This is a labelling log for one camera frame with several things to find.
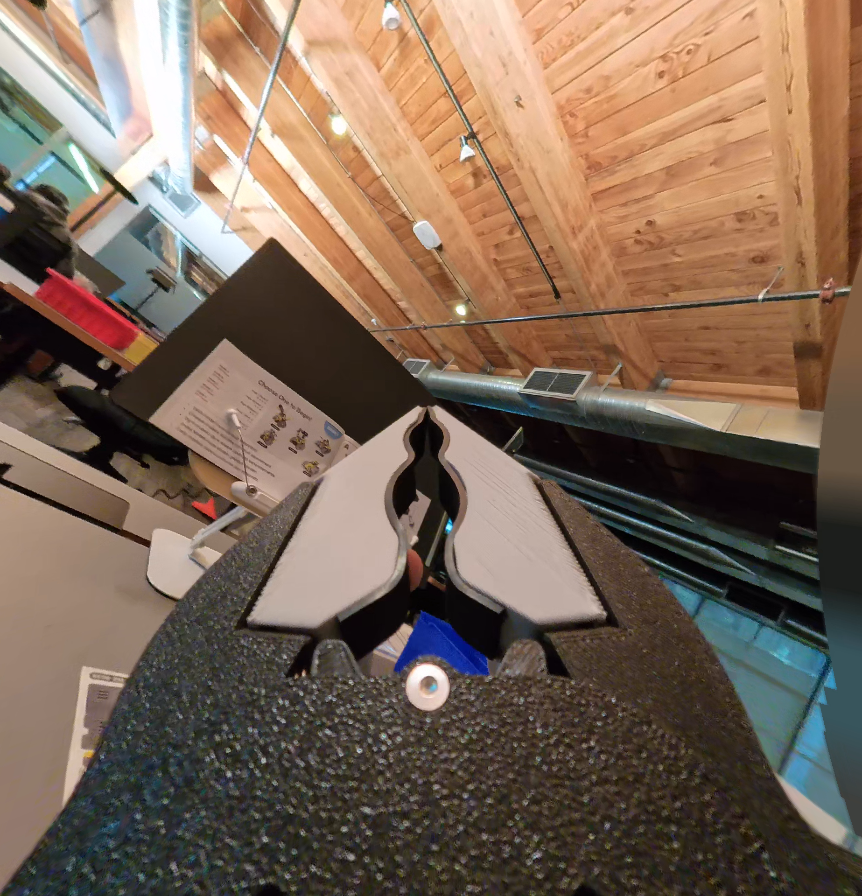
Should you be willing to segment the wooden work table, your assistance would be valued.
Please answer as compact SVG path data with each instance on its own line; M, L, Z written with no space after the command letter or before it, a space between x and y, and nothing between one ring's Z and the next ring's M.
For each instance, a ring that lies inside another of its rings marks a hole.
M133 371L147 357L132 357L128 351L117 351L106 343L99 341L91 333L87 332L76 323L61 315L56 309L51 308L37 297L28 294L21 286L0 280L0 290L7 293L27 308L32 309L40 318L49 321L52 327L59 328L68 333L76 342L85 344L96 351L101 357L106 357L112 364L117 364L127 372Z

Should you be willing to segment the black divider board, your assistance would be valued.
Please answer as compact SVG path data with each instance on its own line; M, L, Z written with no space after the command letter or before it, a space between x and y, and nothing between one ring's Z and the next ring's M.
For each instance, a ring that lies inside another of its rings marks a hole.
M112 399L150 419L224 340L360 443L437 402L273 238L124 375Z

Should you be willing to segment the yellow and grey sticker sheet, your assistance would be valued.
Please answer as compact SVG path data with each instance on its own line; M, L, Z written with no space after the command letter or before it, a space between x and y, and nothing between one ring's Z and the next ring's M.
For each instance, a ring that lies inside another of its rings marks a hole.
M118 671L81 667L64 776L63 805L70 800L89 767L128 679L128 674Z

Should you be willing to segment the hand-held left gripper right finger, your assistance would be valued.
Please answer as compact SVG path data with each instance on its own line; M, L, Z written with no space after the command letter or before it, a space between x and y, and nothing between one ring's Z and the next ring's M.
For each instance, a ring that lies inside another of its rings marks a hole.
M445 613L459 636L500 658L517 640L605 625L538 478L444 409L429 409L429 446L451 521Z

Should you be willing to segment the black lighting track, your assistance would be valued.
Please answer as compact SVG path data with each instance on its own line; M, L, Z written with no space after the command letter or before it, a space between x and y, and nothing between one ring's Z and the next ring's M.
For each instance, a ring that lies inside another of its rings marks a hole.
M460 154L459 159L461 163L465 163L468 160L467 150L471 149L478 157L481 159L484 164L487 172L489 173L492 183L495 185L499 195L502 197L504 204L509 211L510 215L513 218L514 223L524 241L526 242L530 252L532 253L537 266L540 268L542 274L544 275L547 284L553 294L554 302L557 306L561 306L561 293L559 291L558 286L555 283L554 277L550 274L549 269L547 267L547 263L544 261L541 253L538 251L537 246L530 236L528 230L526 229L526 225L524 223L523 218L521 218L517 207L512 201L511 196L507 192L503 180L497 172L495 166L492 164L481 139L478 137L477 132L472 125L470 118L459 100L458 94L455 91L455 88L450 81L448 75L445 73L442 63L437 57L436 52L434 51L430 39L427 38L425 34L425 30L420 25L417 16L414 14L413 9L408 1L398 1L399 7L405 13L406 18L408 19L411 27L414 30L415 35L418 38L418 41L425 51L425 55L427 56L430 64L432 65L435 73L440 80L441 84L444 87L444 91L449 98L452 106L455 108L455 111L461 121L463 126L463 134L460 137Z

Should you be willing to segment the red plastic bin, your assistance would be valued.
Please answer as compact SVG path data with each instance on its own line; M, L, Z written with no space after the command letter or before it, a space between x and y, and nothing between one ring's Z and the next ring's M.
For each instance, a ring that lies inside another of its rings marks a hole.
M113 350L126 351L140 335L135 323L52 268L35 296Z

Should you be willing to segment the thin metal ceiling pipe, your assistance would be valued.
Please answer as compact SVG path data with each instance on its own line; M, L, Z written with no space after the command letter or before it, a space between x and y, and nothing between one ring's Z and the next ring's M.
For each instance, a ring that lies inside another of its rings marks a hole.
M518 325L524 323L552 322L600 319L616 316L648 315L668 311L703 310L712 308L738 308L746 306L761 307L770 304L795 303L801 301L819 300L830 304L836 299L849 297L851 286L830 285L825 282L818 289L797 290L777 293L769 288L762 289L759 293L744 297L724 297L716 299L664 302L654 305L603 308L587 311L561 311L538 315L508 316L503 318L460 319L437 323L412 323L404 326L372 327L372 334L394 334L402 332L427 332L431 330L470 329L478 327L492 327L504 325Z

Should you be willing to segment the white vent grille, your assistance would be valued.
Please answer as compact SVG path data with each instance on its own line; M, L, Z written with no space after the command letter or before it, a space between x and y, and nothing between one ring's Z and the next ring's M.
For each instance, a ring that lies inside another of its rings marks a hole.
M575 401L596 382L596 375L590 371L535 367L518 387L518 394L533 399Z

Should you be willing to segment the blue plastic bin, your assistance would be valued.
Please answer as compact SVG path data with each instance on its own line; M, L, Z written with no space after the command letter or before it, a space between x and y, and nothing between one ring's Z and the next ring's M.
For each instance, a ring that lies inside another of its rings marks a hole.
M463 675L488 676L488 659L472 647L446 621L422 612L399 655L394 671L399 674L420 658L432 658L448 664Z

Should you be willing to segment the printed instruction booklet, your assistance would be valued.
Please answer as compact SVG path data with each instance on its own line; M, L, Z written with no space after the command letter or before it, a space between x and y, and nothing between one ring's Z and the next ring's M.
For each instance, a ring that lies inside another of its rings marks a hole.
M323 411L224 340L150 423L236 480L279 501L358 444Z

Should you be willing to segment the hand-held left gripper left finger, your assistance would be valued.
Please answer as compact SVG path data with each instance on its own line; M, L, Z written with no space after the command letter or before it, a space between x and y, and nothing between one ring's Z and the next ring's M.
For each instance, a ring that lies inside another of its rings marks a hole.
M370 654L406 619L411 536L426 409L408 411L316 485L247 615L251 629L345 642Z

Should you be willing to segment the silver insulated air duct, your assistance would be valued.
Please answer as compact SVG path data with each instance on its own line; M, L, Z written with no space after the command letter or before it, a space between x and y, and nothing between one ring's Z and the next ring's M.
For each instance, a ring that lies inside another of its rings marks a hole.
M156 140L171 193L192 196L200 3L73 1L120 151Z

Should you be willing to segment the black office chair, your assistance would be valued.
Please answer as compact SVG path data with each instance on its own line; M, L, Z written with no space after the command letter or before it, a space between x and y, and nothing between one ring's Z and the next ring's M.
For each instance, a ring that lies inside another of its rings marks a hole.
M95 389L70 385L56 390L55 397L80 424L98 438L98 443L85 452L63 447L64 454L128 484L128 479L112 466L114 454L125 454L145 469L150 456L170 467L188 466L188 449L163 430L141 420L120 407L109 395Z

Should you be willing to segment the silver horizontal air duct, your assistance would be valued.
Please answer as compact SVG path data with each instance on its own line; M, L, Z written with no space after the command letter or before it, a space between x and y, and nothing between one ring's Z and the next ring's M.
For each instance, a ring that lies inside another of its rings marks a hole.
M575 401L533 399L518 394L526 377L443 371L413 358L404 367L437 399L808 475L818 472L820 411L602 385Z

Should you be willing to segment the white folding book stand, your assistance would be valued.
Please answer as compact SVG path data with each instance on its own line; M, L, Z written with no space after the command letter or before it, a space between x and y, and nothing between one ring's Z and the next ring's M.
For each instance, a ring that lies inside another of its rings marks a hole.
M179 600L220 558L213 548L221 533L260 521L299 484L298 456L287 451L285 437L297 434L287 412L272 402L256 417L243 406L229 408L192 429L196 448L189 451L195 476L229 508L187 537L168 529L153 532L147 581L160 594Z

